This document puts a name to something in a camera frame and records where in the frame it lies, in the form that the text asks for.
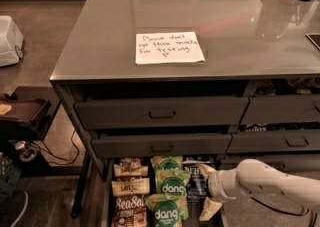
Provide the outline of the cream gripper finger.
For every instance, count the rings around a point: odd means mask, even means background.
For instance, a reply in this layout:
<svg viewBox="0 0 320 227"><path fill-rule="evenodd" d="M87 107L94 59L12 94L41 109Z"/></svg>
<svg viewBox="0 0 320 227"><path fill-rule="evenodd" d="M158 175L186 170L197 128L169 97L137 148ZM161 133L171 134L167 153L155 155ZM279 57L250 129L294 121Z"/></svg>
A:
<svg viewBox="0 0 320 227"><path fill-rule="evenodd" d="M222 207L221 202L216 202L207 197L204 201L203 210L199 216L200 221L209 221Z"/></svg>
<svg viewBox="0 0 320 227"><path fill-rule="evenodd" d="M213 168L213 167L211 167L209 165L206 165L206 164L199 164L198 167L200 169L201 174L206 179L208 179L210 177L210 175L216 171L215 168Z"/></svg>

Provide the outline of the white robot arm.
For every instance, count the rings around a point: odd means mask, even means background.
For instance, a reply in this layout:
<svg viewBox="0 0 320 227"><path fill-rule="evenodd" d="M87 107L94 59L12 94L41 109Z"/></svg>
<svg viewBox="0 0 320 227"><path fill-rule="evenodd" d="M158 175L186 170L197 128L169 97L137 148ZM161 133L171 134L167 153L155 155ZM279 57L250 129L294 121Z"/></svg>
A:
<svg viewBox="0 0 320 227"><path fill-rule="evenodd" d="M210 194L205 199L200 221L210 220L224 202L240 195L283 195L313 212L320 212L319 180L286 174L256 159L245 159L231 170L215 170L202 163L197 166L207 180Z"/></svg>

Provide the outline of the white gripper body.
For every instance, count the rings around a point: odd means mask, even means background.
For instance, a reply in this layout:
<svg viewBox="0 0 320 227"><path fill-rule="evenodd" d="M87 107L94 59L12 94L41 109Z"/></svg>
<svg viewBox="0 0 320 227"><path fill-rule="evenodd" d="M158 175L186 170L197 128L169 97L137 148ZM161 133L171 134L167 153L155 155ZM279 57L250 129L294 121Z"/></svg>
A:
<svg viewBox="0 0 320 227"><path fill-rule="evenodd" d="M219 170L209 175L208 190L214 201L227 202L238 196L236 170Z"/></svg>

